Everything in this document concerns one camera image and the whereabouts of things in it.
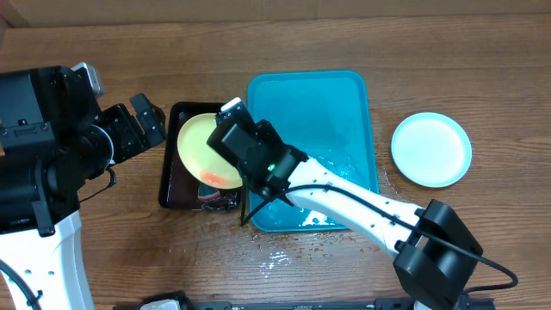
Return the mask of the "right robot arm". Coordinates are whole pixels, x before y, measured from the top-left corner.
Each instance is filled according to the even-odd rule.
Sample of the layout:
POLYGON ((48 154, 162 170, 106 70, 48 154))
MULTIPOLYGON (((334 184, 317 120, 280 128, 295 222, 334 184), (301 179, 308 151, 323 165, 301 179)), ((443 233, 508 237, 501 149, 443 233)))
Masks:
POLYGON ((421 208, 347 181, 284 144, 267 121, 223 121, 207 143, 264 203, 317 211, 361 234, 387 252, 415 301, 455 308, 483 250, 450 206, 432 200, 421 208))

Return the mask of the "light blue plate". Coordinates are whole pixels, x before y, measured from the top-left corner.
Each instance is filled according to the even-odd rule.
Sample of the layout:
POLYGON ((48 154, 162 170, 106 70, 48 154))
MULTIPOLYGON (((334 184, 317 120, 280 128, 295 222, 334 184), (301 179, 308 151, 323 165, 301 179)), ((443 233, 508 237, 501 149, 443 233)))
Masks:
POLYGON ((467 132, 452 118, 434 112, 405 118, 396 127, 390 148, 401 174, 428 188, 457 183, 473 159, 467 132))

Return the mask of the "orange and green sponge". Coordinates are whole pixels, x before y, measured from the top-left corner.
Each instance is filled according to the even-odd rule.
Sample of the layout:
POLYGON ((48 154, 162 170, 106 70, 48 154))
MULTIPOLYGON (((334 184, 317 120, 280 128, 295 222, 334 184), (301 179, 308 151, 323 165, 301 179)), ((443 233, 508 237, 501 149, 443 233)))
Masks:
POLYGON ((200 183, 198 187, 197 199, 200 202, 208 202, 220 198, 220 191, 205 183, 200 183))

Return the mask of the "yellow plate top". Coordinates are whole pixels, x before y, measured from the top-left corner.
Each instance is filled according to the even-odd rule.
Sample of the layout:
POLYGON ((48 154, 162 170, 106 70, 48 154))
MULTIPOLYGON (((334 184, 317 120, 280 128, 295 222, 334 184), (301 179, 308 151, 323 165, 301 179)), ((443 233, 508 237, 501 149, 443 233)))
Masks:
POLYGON ((185 121, 176 139, 179 158, 199 182, 216 189, 237 189, 243 185, 237 169, 207 144, 215 128, 215 113, 195 115, 185 121))

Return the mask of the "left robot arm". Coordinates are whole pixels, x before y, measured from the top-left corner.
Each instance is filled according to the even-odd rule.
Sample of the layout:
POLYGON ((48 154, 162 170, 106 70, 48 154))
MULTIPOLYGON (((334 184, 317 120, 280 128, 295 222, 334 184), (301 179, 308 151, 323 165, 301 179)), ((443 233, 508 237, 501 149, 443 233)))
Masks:
POLYGON ((94 306, 78 191, 166 138, 146 96, 104 109, 102 93, 85 63, 1 76, 1 274, 19 309, 94 306))

